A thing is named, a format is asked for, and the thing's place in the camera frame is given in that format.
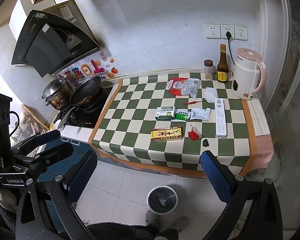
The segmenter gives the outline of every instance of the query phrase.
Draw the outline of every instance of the yellow bottle label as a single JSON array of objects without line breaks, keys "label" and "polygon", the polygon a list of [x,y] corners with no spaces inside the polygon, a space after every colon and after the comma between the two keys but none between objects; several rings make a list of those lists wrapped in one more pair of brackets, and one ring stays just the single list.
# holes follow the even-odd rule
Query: yellow bottle label
[{"label": "yellow bottle label", "polygon": [[227,81],[228,73],[226,72],[218,72],[218,80]]}]

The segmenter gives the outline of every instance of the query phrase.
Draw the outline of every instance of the green and white checkered tablecloth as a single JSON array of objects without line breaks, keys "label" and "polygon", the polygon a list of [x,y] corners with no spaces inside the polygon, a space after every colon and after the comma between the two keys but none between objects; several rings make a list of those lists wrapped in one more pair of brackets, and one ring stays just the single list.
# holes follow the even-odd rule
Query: green and white checkered tablecloth
[{"label": "green and white checkered tablecloth", "polygon": [[[165,90],[167,81],[173,77],[198,78],[201,86],[197,98],[174,96]],[[193,105],[184,102],[201,101],[206,87],[217,89],[218,97],[224,99],[227,137],[215,138],[214,103],[203,101]],[[211,108],[209,120],[187,122],[157,121],[154,116],[159,106],[175,106],[177,109]],[[192,141],[188,131],[193,125],[202,139]],[[150,131],[154,128],[181,126],[183,139],[167,142],[150,142]],[[203,147],[207,138],[209,147]],[[218,160],[238,174],[250,155],[248,127],[242,102],[231,91],[231,81],[219,83],[216,75],[207,81],[204,73],[180,73],[152,75],[123,79],[114,101],[111,103],[92,144],[104,154],[135,163],[146,163],[164,167],[202,171],[200,154],[210,150]]]}]

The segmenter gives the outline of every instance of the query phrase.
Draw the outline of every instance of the gray slipper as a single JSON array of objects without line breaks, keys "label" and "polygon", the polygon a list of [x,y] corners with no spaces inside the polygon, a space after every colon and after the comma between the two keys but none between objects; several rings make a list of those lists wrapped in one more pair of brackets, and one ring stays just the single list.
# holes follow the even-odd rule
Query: gray slipper
[{"label": "gray slipper", "polygon": [[148,210],[146,213],[146,225],[154,225],[156,228],[159,228],[159,215],[153,213],[151,210]]},{"label": "gray slipper", "polygon": [[180,233],[190,225],[190,219],[187,217],[181,217],[175,220],[175,222],[168,227],[168,229],[175,229]]}]

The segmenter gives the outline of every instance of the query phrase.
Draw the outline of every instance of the black cable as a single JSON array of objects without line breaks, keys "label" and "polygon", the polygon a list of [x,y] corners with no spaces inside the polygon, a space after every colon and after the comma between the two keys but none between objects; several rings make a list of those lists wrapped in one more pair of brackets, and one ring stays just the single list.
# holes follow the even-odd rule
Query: black cable
[{"label": "black cable", "polygon": [[227,38],[228,38],[228,45],[229,45],[230,56],[231,56],[232,62],[233,62],[233,64],[234,64],[233,57],[232,57],[232,53],[231,53],[231,48],[230,48],[230,38],[231,38],[231,33],[230,33],[230,32],[226,32],[226,36],[227,36]]},{"label": "black cable", "polygon": [[15,112],[15,111],[10,111],[10,114],[15,114],[17,116],[18,119],[18,125],[15,127],[15,129],[12,131],[12,133],[9,134],[9,136],[11,136],[19,127],[20,125],[20,119],[19,119],[19,115]]}]

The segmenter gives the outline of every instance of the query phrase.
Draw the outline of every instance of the metal screw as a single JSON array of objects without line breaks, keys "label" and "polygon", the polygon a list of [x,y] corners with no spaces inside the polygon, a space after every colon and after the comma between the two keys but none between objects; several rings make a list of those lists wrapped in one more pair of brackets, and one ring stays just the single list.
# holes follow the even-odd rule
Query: metal screw
[{"label": "metal screw", "polygon": [[33,182],[33,179],[27,179],[26,184],[30,185]]},{"label": "metal screw", "polygon": [[63,179],[63,176],[62,175],[57,175],[54,177],[55,181],[60,181]]},{"label": "metal screw", "polygon": [[269,184],[269,185],[271,185],[272,184],[272,180],[269,179],[269,178],[266,178],[266,183]]},{"label": "metal screw", "polygon": [[235,179],[238,181],[243,181],[243,176],[241,176],[240,174],[235,176]]}]

